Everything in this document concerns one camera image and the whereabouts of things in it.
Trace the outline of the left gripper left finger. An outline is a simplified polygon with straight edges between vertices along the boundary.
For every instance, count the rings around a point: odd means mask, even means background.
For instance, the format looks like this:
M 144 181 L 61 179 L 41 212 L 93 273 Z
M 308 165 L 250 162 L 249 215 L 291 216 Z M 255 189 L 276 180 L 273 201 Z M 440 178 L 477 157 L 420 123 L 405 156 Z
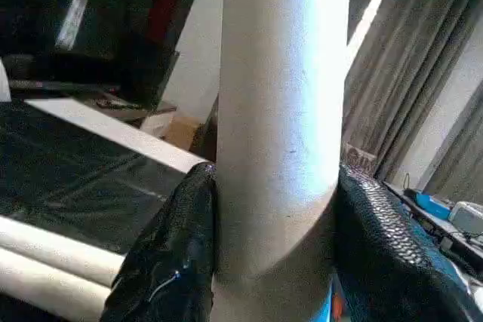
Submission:
M 207 321 L 217 256 L 216 167 L 192 167 L 128 251 L 102 321 Z

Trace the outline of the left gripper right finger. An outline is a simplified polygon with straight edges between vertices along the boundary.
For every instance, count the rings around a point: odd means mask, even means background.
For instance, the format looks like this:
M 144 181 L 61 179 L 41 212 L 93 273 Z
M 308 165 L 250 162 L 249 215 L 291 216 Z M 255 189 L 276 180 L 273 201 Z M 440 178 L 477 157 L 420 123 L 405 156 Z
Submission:
M 340 166 L 334 259 L 353 321 L 480 321 L 452 264 L 383 184 Z

